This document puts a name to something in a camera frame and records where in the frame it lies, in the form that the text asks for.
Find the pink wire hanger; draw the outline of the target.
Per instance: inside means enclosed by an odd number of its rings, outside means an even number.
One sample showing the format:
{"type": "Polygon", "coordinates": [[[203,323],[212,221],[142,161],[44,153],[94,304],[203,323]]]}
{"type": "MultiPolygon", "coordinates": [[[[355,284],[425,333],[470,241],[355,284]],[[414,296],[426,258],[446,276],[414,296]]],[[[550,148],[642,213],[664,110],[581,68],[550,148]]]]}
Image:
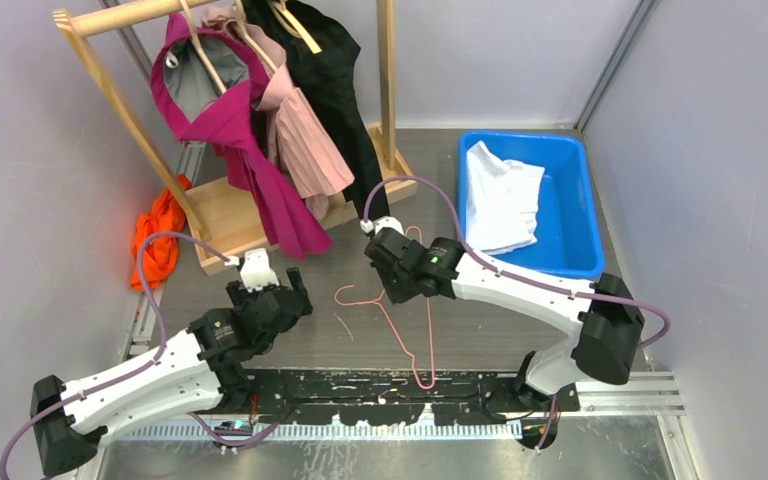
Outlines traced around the pink wire hanger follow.
{"type": "Polygon", "coordinates": [[[338,287],[334,303],[343,309],[370,310],[374,320],[382,320],[405,357],[413,384],[433,392],[438,384],[436,344],[432,302],[421,296],[404,304],[392,301],[381,287],[378,293],[361,293],[356,284],[338,287]]]}

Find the white skirt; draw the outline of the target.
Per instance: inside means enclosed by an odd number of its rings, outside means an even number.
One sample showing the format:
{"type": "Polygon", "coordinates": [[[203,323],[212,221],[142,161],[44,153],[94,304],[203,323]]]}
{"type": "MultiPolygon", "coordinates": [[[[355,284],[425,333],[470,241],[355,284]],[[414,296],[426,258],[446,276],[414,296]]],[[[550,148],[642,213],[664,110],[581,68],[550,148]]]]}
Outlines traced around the white skirt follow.
{"type": "Polygon", "coordinates": [[[545,168],[501,159],[479,141],[466,152],[466,243],[499,255],[537,242],[539,194],[545,168]]]}

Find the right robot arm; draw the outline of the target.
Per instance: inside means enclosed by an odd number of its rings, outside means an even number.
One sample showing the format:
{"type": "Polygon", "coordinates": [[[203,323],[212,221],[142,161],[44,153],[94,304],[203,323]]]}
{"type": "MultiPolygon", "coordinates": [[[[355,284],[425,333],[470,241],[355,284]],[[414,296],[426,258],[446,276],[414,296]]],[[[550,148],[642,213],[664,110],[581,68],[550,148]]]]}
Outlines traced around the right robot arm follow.
{"type": "Polygon", "coordinates": [[[554,277],[501,264],[462,242],[438,237],[429,246],[385,227],[369,239],[365,256],[394,303],[416,296],[478,301],[540,320],[564,333],[554,346],[526,355],[515,396],[537,411],[569,384],[628,382],[644,319],[624,282],[554,277]]]}

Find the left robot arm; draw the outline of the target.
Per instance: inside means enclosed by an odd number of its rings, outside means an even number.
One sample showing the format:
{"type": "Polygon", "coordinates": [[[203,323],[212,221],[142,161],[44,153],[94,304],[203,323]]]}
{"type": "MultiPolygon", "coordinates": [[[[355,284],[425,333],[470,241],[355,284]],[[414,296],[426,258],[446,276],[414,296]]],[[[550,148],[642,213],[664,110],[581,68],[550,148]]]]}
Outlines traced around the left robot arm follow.
{"type": "Polygon", "coordinates": [[[252,388],[243,363],[312,313],[297,268],[289,283],[260,290],[228,284],[230,308],[214,308],[156,347],[78,380],[55,375],[32,387],[31,416],[42,473],[54,477],[92,460],[127,433],[190,412],[245,409],[252,388]]]}

